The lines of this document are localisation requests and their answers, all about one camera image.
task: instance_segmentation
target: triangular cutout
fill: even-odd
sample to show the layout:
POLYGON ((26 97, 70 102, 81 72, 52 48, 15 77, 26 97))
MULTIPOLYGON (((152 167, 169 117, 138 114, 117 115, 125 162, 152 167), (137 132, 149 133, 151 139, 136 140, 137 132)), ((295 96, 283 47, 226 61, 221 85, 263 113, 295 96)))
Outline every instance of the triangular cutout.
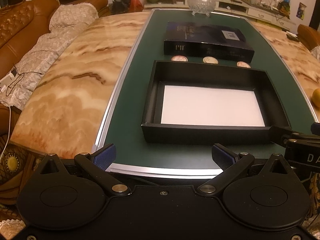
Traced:
POLYGON ((280 174, 288 174, 280 160, 275 160, 270 172, 280 173, 280 174))
POLYGON ((58 167, 54 160, 48 160, 45 166, 43 167, 40 174, 49 174, 49 173, 56 173, 59 172, 58 167))

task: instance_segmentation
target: marble table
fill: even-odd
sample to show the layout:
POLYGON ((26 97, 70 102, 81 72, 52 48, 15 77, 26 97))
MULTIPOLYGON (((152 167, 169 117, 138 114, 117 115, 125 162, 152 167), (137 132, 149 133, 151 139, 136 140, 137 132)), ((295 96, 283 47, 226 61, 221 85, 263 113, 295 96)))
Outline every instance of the marble table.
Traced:
MULTIPOLYGON (((121 68, 150 12, 97 19, 52 65, 14 128, 11 143, 39 154, 73 158, 92 152, 121 68)), ((320 63, 285 32, 252 23, 274 46, 308 98, 319 87, 320 63)), ((320 110, 314 108, 320 118, 320 110)))

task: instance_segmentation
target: green tabletop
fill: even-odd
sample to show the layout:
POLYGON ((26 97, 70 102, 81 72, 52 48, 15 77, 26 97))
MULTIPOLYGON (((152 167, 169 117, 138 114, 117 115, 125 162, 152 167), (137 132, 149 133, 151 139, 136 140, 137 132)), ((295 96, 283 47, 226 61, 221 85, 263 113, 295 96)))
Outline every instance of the green tabletop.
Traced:
MULTIPOLYGON (((116 164, 129 165, 127 169, 130 166, 218 169, 212 161, 209 146, 149 144, 143 137, 141 119, 153 62, 171 59, 171 56, 163 53, 164 34, 169 21, 226 25, 240 29, 255 50, 251 67, 268 72, 292 129, 310 133, 314 119, 296 81, 278 54, 246 19, 219 13, 207 17, 201 14, 193 16, 191 11, 186 10, 155 10, 139 44, 132 48, 134 55, 128 61, 130 67, 122 86, 117 88, 121 90, 117 100, 114 100, 114 111, 108 113, 112 115, 110 125, 104 127, 107 130, 105 144, 114 143, 117 147, 116 164)), ((202 62, 202 58, 189 57, 188 61, 202 62)), ((236 66, 236 62, 227 60, 219 60, 219 64, 236 66)), ((225 146, 236 153, 250 152, 256 158, 268 158, 274 152, 284 153, 284 148, 275 144, 225 146)))

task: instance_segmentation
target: silver metal frame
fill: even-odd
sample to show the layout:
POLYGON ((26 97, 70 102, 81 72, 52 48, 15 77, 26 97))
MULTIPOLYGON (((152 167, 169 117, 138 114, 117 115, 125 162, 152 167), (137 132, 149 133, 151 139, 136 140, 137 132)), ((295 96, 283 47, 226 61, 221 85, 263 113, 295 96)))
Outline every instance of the silver metal frame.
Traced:
MULTIPOLYGON (((128 69, 130 67, 130 64, 132 62, 133 56, 138 48, 138 45, 141 41, 141 38, 148 26, 148 23, 154 13, 155 10, 182 10, 182 11, 190 11, 188 9, 170 9, 170 8, 155 8, 152 9, 152 12, 150 14, 150 16, 148 17, 148 19, 146 20, 145 24, 143 25, 136 41, 134 42, 130 53, 124 63, 124 66, 120 72, 120 75, 118 77, 118 80, 116 82, 116 85, 113 89, 113 92, 111 94, 110 100, 108 102, 107 108, 105 110, 105 113, 103 115, 103 119, 97 134, 97 138, 95 141, 95 144, 92 147, 92 152, 97 151, 98 149, 102 148, 104 145, 104 141, 106 139, 107 136, 107 132, 109 129, 109 125, 111 122, 111 118, 113 115, 113 111, 115 109, 116 106, 116 102, 118 100, 119 97, 119 93, 121 91, 124 79, 127 75, 128 69)), ((220 15, 226 15, 226 16, 230 16, 230 17, 237 17, 237 18, 241 18, 246 20, 258 33, 260 33, 259 30, 257 30, 257 28, 252 25, 250 23, 250 21, 245 18, 245 17, 241 17, 241 16, 237 16, 237 15, 231 15, 231 14, 227 14, 227 13, 221 13, 221 12, 212 12, 213 14, 220 14, 220 15)), ((302 87, 300 86, 298 80, 296 79, 296 77, 294 76, 293 72, 290 70, 290 68, 288 67, 288 65, 284 62, 284 60, 282 59, 282 57, 279 55, 279 53, 274 49, 274 47, 272 46, 272 44, 268 41, 268 39, 260 33, 260 35, 266 40, 266 42, 270 45, 270 47, 273 49, 273 51, 278 55, 278 57, 281 59, 282 63, 285 65, 285 67, 287 68, 287 70, 289 71, 289 73, 291 74, 291 76, 293 77, 294 81, 296 82, 297 86, 299 87, 301 93, 303 94, 303 97, 306 100, 306 103, 308 104, 308 107, 311 111, 311 114, 313 116, 313 119, 315 120, 315 122, 318 122, 318 118, 311 106, 311 103, 307 97, 307 95, 305 94, 305 92, 303 91, 302 87)), ((167 168, 154 168, 154 167, 142 167, 142 166, 133 166, 133 165, 125 165, 125 164, 118 164, 118 163, 113 163, 111 164, 111 166, 107 169, 107 171, 111 171, 111 172, 116 172, 116 173, 122 173, 122 174, 129 174, 129 175, 135 175, 135 176, 146 176, 146 177, 157 177, 157 178, 174 178, 174 179, 211 179, 213 177, 215 177, 216 175, 218 175, 219 173, 222 172, 221 169, 167 169, 167 168)))

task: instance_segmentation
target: barcode sticker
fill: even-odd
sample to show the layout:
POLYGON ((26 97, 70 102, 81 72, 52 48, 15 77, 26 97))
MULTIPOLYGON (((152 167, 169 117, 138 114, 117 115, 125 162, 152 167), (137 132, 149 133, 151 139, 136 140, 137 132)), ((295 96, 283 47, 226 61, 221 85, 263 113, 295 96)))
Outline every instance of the barcode sticker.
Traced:
POLYGON ((228 40, 239 41, 238 36, 234 32, 222 31, 224 37, 228 40))

